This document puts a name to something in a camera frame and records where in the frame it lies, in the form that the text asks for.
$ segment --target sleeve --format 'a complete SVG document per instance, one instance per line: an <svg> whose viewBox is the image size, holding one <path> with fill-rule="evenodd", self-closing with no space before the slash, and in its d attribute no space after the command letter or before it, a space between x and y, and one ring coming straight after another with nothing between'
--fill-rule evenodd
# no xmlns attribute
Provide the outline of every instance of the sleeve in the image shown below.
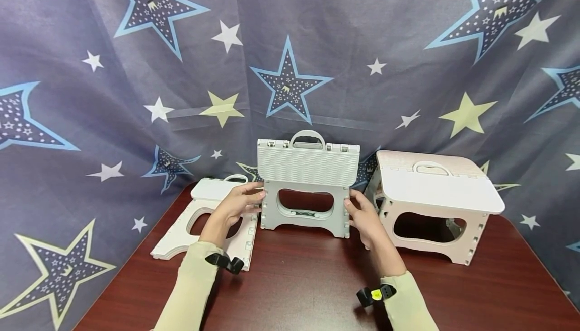
<svg viewBox="0 0 580 331"><path fill-rule="evenodd" d="M152 331L198 331L207 298L215 281L218 267L205 260L221 248L212 243L197 242L189 247L173 291Z"/></svg>
<svg viewBox="0 0 580 331"><path fill-rule="evenodd" d="M382 277L381 284L397 290L393 297L384 301L393 331L439 331L409 271L400 276Z"/></svg>

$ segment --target wooden table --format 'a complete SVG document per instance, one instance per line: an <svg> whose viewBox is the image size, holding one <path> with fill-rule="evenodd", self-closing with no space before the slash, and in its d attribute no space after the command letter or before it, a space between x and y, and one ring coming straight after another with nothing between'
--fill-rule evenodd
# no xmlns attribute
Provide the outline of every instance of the wooden table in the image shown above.
<svg viewBox="0 0 580 331"><path fill-rule="evenodd" d="M164 261L149 252L186 208L189 191L171 206L76 331L153 328L184 254ZM413 227L396 227L401 235L429 229L432 237L441 229L436 221L422 218L418 226L413 219ZM197 221L192 233L199 234L202 223ZM337 239L323 229L290 225L259 229L251 270L238 276L221 273L203 330L390 330L383 308L358 305L356 292L377 286L379 279L355 229L351 235ZM503 217L488 221L468 267L442 255L400 251L441 331L580 330L580 313Z"/></svg>

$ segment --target white stool seat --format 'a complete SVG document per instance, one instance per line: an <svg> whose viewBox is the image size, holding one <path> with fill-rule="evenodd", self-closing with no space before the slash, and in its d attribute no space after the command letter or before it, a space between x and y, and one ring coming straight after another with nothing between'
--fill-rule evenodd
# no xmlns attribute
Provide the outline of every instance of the white stool seat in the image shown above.
<svg viewBox="0 0 580 331"><path fill-rule="evenodd" d="M226 179L203 178L191 190L192 201L167 233L159 240L151 255L156 259L169 260L176 254L186 252L189 246L199 240L198 235L190 235L195 221L203 214L211 214L232 187L239 185L229 179L238 178L248 182L245 175L230 175ZM243 271L248 271L252 260L252 249L257 227L257 214L244 214L242 223L235 235L226 239L224 251L230 259L240 258L244 261Z"/></svg>
<svg viewBox="0 0 580 331"><path fill-rule="evenodd" d="M377 151L376 156L377 170L365 195L380 211L381 223L395 246L438 252L453 263L469 265L488 216L505 208L483 171L471 160L457 156L384 150ZM438 243L396 235L394 223L406 212L447 219L455 240ZM455 218L463 219L465 227L458 227Z"/></svg>

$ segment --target wrist strap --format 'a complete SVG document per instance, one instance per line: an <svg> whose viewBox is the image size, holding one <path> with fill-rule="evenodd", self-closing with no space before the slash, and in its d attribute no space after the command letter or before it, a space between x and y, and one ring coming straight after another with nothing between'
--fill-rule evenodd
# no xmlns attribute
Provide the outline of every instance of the wrist strap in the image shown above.
<svg viewBox="0 0 580 331"><path fill-rule="evenodd" d="M369 307L374 302L381 302L393 297L397 290L391 285L381 285L381 288L370 290L365 287L356 293L358 300L363 307Z"/></svg>
<svg viewBox="0 0 580 331"><path fill-rule="evenodd" d="M217 252L207 256L205 260L208 263L211 263L211 265L218 266L219 268L225 269L232 274L239 274L244 267L243 260L237 257L234 257L234 259L230 260L228 255L222 255Z"/></svg>

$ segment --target star-patterned backdrop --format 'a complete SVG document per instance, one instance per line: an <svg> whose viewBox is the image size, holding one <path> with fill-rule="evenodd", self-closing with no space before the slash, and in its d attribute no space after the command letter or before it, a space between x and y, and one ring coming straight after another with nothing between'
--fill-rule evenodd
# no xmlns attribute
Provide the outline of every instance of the star-patterned backdrop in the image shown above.
<svg viewBox="0 0 580 331"><path fill-rule="evenodd" d="M314 129L458 155L580 305L579 0L2 0L0 329L72 330L189 183Z"/></svg>

